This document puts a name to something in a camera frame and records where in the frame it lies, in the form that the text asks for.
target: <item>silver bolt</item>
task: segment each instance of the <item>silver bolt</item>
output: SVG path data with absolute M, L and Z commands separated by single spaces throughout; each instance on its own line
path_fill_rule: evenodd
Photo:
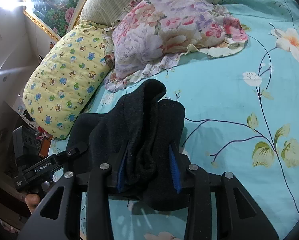
M 191 170 L 191 171 L 196 171 L 198 169 L 198 166 L 196 164 L 190 164 L 188 165 L 188 168 Z
M 110 165 L 109 165 L 108 163 L 102 163 L 102 164 L 100 165 L 100 168 L 101 168 L 102 170 L 107 170 L 109 167 L 110 167 Z
M 67 171 L 67 172 L 65 172 L 64 177 L 69 179 L 69 178 L 73 177 L 73 175 L 74 175 L 74 173 L 72 171 Z
M 225 176 L 226 179 L 232 179 L 234 177 L 234 175 L 229 171 L 226 171 L 224 173 L 224 176 Z

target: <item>hand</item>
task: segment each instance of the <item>hand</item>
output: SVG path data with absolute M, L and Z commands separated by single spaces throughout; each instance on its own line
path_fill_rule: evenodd
M 25 203 L 29 208 L 31 214 L 34 212 L 40 201 L 40 197 L 36 194 L 29 194 L 25 197 Z

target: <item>turquoise bed sheet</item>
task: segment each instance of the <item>turquoise bed sheet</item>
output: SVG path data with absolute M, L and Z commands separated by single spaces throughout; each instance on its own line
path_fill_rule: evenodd
M 151 78 L 186 109 L 180 151 L 207 172 L 233 172 L 283 239 L 299 219 L 299 6 L 295 0 L 220 3 L 249 35 L 245 49 L 217 59 L 192 53 Z M 101 87 L 88 111 L 109 112 L 140 84 L 114 94 Z M 50 153 L 66 143 L 54 141 Z M 86 232 L 84 206 L 85 198 Z M 184 237 L 187 209 L 158 212 L 141 202 L 111 199 L 110 210 L 116 240 Z

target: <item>framed painting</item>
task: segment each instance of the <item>framed painting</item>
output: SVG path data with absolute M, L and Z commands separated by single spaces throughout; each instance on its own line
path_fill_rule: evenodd
M 59 41 L 79 22 L 86 0 L 23 0 L 24 14 Z

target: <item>yellow pillow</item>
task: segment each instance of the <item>yellow pillow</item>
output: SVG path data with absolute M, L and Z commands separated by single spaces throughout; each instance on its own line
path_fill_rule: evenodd
M 25 86 L 27 111 L 45 131 L 58 138 L 66 138 L 110 71 L 104 59 L 105 27 L 81 21 L 55 44 Z

